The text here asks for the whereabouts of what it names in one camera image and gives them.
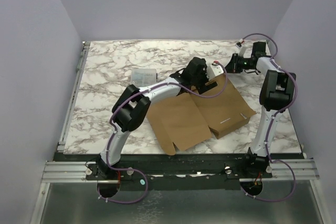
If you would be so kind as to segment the brown cardboard box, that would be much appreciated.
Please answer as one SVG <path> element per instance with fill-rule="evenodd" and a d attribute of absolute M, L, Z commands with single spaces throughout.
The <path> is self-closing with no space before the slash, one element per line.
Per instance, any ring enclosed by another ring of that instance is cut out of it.
<path fill-rule="evenodd" d="M 224 74 L 211 83 L 215 87 L 203 98 L 183 93 L 150 106 L 146 117 L 165 154 L 175 155 L 212 136 L 220 139 L 256 114 Z"/>

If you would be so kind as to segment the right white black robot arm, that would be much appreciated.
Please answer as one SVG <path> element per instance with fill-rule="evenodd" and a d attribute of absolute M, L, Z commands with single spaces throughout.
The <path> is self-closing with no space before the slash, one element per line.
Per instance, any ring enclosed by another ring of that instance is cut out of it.
<path fill-rule="evenodd" d="M 254 177 L 259 172 L 265 172 L 271 162 L 271 144 L 275 136 L 277 124 L 292 104 L 295 96 L 294 73 L 286 73 L 274 57 L 267 55 L 266 43 L 258 41 L 253 43 L 251 56 L 244 57 L 245 41 L 236 43 L 239 53 L 233 54 L 225 69 L 228 73 L 261 73 L 264 82 L 259 95 L 261 105 L 261 118 L 259 127 L 249 147 L 245 160 L 241 164 L 241 171 L 246 177 Z"/>

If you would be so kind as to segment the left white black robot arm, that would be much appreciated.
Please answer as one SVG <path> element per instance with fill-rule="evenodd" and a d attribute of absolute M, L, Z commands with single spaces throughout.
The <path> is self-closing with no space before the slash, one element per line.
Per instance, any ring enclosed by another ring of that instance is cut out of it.
<path fill-rule="evenodd" d="M 113 130 L 104 150 L 96 160 L 97 175 L 110 179 L 114 175 L 119 176 L 122 171 L 132 171 L 139 173 L 146 180 L 145 174 L 138 169 L 115 166 L 120 161 L 127 138 L 143 123 L 152 104 L 184 92 L 207 99 L 219 96 L 225 90 L 225 86 L 217 94 L 203 95 L 217 86 L 214 77 L 208 73 L 214 66 L 220 67 L 221 74 L 226 73 L 220 63 L 215 61 L 208 65 L 204 58 L 194 57 L 185 68 L 172 73 L 157 84 L 141 88 L 133 84 L 127 86 L 112 108 L 109 123 Z"/>

